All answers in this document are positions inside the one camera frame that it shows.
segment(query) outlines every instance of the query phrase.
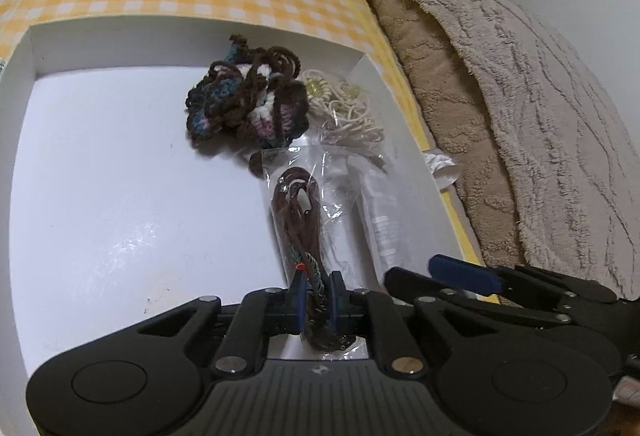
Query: black object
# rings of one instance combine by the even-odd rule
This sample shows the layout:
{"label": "black object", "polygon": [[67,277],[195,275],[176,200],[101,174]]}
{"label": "black object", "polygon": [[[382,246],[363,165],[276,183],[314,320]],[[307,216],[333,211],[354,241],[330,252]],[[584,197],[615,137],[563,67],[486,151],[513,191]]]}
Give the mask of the black object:
{"label": "black object", "polygon": [[[624,328],[605,317],[619,308],[614,323],[635,326],[632,303],[557,274],[491,272],[471,283],[505,286],[525,308],[392,269],[388,291],[410,303],[399,305],[347,290],[333,272],[332,326],[366,337],[369,360],[266,358],[270,336],[303,327],[301,271],[288,290],[254,291],[240,305],[200,298],[46,362],[27,405],[40,433],[56,436],[592,434],[636,335],[619,340]],[[564,305],[577,315],[567,320]]]}

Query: cardboard box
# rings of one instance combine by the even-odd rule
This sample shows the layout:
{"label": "cardboard box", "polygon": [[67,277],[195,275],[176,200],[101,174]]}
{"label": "cardboard box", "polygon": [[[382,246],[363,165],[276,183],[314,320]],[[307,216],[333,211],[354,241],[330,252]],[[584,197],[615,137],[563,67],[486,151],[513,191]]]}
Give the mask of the cardboard box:
{"label": "cardboard box", "polygon": [[271,28],[105,16],[33,26],[0,79],[0,430],[36,431],[28,376],[57,353],[200,295],[286,286],[262,182],[232,148],[194,150],[184,99],[229,35],[375,95],[424,214],[424,261],[460,257],[440,195],[370,58]]}

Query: green bead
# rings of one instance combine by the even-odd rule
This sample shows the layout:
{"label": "green bead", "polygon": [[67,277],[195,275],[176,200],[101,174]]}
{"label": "green bead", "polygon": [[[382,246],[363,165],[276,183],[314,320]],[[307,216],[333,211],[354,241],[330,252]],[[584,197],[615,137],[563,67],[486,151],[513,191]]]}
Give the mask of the green bead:
{"label": "green bead", "polygon": [[357,99],[358,95],[360,95],[360,91],[362,91],[362,88],[357,84],[352,84],[346,90],[343,90],[344,96],[348,99]]}
{"label": "green bead", "polygon": [[322,85],[320,84],[320,81],[313,79],[308,81],[305,84],[305,86],[306,86],[306,93],[308,93],[310,97],[322,96]]}

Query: blue rubber tip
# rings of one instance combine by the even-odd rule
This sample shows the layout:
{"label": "blue rubber tip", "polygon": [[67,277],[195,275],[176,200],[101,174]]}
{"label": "blue rubber tip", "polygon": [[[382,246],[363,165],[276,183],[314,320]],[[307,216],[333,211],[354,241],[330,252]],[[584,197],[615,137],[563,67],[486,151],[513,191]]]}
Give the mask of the blue rubber tip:
{"label": "blue rubber tip", "polygon": [[429,260],[431,277],[451,288],[491,295],[502,291],[502,281],[491,269],[436,254]]}

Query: beige cord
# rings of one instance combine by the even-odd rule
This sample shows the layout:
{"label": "beige cord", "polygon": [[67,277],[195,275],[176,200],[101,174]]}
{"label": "beige cord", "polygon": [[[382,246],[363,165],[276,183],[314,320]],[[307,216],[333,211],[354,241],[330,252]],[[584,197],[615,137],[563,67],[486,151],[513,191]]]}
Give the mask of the beige cord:
{"label": "beige cord", "polygon": [[367,142],[384,139],[368,103],[349,95],[352,85],[347,81],[338,80],[320,70],[305,70],[301,77],[305,85],[311,81],[320,85],[321,95],[309,95],[309,111],[319,117],[331,118],[334,123],[332,133],[357,135]]}

